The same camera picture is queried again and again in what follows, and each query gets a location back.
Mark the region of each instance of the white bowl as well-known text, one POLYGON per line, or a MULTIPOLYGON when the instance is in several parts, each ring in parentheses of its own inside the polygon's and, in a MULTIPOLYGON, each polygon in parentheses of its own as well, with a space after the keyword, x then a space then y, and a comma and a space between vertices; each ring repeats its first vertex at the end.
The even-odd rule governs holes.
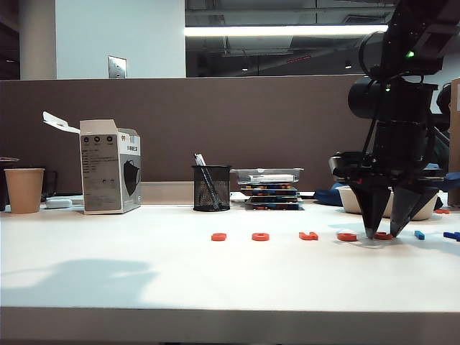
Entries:
MULTIPOLYGON (((347 185, 337 187, 340 193, 340 199, 342 199, 342 203, 344 205, 345 212, 348 213, 357 213, 361 214, 361 209, 359 208, 357 197, 354 195, 351 188, 347 185)), ((436 204, 436 199, 438 195, 432 197, 429 202, 427 202, 424 207, 422 207, 419 212, 412 218, 413 221, 422 221, 424 219, 428 219, 433 214, 434 206, 436 204)), ((388 204, 385 210, 383 211, 383 216, 385 218, 389 218, 391 215, 391 208, 393 205, 393 192, 390 194, 390 199, 388 199, 388 204)))

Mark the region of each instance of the ceiling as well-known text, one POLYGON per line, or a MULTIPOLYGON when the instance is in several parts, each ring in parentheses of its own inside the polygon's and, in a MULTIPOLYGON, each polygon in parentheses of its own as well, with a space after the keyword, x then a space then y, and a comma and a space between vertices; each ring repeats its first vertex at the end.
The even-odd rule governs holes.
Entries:
MULTIPOLYGON (((186 0, 185 25, 384 24, 389 22, 396 3, 396 0, 186 0)), ((359 42, 360 38, 346 37, 187 37, 187 76, 360 73, 357 54, 353 53, 359 42), (345 60, 339 63, 337 59, 326 59, 332 65, 311 62, 325 62, 326 55, 345 60), (344 69, 349 60, 352 69, 344 69), (334 67, 334 61, 340 68, 334 67)))

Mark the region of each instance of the face mask image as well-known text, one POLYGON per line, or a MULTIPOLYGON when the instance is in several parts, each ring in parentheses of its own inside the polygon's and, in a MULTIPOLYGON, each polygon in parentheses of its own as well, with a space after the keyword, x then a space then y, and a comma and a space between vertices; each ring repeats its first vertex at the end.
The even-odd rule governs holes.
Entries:
POLYGON ((126 190, 128 191, 129 196, 131 196, 132 193, 134 193, 137 184, 140 182, 140 179, 137 178, 140 169, 132 163, 132 160, 127 160, 123 164, 124 184, 126 186, 126 190))

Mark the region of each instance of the green indicator light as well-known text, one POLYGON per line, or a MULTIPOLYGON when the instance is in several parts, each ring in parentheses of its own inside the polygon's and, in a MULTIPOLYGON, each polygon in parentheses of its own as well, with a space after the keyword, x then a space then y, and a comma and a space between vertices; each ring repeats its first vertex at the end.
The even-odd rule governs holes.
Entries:
POLYGON ((408 53, 405 55, 406 59, 413 58, 415 53, 412 50, 409 50, 408 53))

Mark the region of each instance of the desk surface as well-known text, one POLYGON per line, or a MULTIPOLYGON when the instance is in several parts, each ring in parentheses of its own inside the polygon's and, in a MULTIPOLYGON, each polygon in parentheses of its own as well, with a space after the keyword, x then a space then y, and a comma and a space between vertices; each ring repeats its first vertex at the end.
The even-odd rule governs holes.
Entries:
MULTIPOLYGON (((459 213, 369 240, 359 215, 142 206, 1 213, 6 339, 455 344, 459 213), (425 240, 414 237, 421 230, 425 240), (358 242, 336 239, 355 231, 358 242), (251 240, 253 232, 270 240, 251 240), (318 241, 302 241, 315 231, 318 241), (226 232, 226 241, 210 240, 226 232)), ((389 231, 382 220, 380 231, 389 231)))

